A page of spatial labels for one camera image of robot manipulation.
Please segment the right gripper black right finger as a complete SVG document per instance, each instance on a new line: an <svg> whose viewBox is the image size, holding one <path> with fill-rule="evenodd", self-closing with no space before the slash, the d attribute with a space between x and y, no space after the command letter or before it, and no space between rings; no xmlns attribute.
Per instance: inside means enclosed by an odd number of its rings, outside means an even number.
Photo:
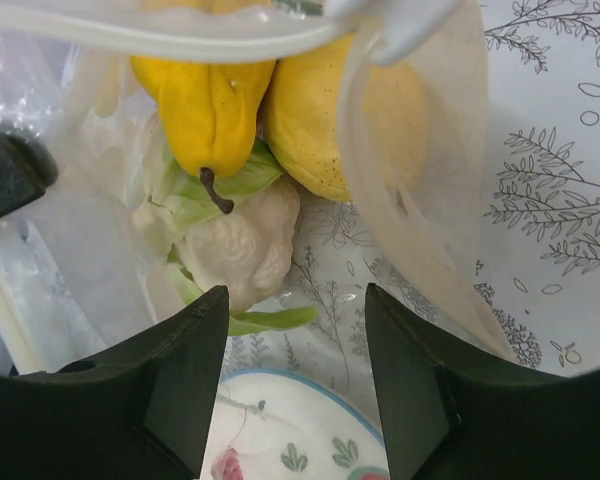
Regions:
<svg viewBox="0 0 600 480"><path fill-rule="evenodd" d="M391 478L600 479L600 369L521 367L373 284L365 322Z"/></svg>

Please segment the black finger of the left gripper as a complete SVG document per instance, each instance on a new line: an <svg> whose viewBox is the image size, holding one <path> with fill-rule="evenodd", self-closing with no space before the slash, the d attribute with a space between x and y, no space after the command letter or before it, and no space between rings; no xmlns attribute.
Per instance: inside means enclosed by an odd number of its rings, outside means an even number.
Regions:
<svg viewBox="0 0 600 480"><path fill-rule="evenodd" d="M58 176L38 140L0 131L0 219L41 198Z"/></svg>

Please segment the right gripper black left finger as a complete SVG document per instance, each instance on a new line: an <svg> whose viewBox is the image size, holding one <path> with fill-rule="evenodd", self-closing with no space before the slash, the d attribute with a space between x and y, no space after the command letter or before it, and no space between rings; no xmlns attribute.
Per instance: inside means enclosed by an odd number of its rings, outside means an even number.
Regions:
<svg viewBox="0 0 600 480"><path fill-rule="evenodd" d="M0 376L0 479L196 479L228 333L223 286L55 373Z"/></svg>

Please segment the fake yellow pear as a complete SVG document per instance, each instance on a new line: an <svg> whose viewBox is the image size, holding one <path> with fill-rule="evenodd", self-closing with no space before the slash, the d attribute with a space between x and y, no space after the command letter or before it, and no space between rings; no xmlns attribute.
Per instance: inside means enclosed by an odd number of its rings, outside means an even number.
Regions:
<svg viewBox="0 0 600 480"><path fill-rule="evenodd" d="M177 163L200 180L222 213L231 213L234 202L221 197L214 182L246 164L276 62L209 64L133 55L130 64L157 104Z"/></svg>

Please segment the clear zip top bag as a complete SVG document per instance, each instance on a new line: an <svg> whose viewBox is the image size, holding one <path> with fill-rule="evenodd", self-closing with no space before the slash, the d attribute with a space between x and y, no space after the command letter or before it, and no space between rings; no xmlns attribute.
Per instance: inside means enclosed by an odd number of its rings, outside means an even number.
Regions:
<svg viewBox="0 0 600 480"><path fill-rule="evenodd" d="M372 244L455 327L511 359L473 290L487 52L473 1L388 1L332 20L317 1L0 1L0 134L40 147L52 183L0 220L0 326L28 371L174 312L167 240L219 216L170 157L131 70L274 63L265 119L333 152Z"/></svg>

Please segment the fake yellow mango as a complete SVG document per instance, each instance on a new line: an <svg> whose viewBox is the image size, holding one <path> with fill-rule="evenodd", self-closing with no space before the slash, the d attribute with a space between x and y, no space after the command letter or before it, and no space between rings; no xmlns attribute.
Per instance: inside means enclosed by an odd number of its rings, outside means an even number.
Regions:
<svg viewBox="0 0 600 480"><path fill-rule="evenodd" d="M279 60L260 113L276 160L317 196L348 202L349 180L366 173L408 189L424 177L423 79L406 62L370 65L352 35Z"/></svg>

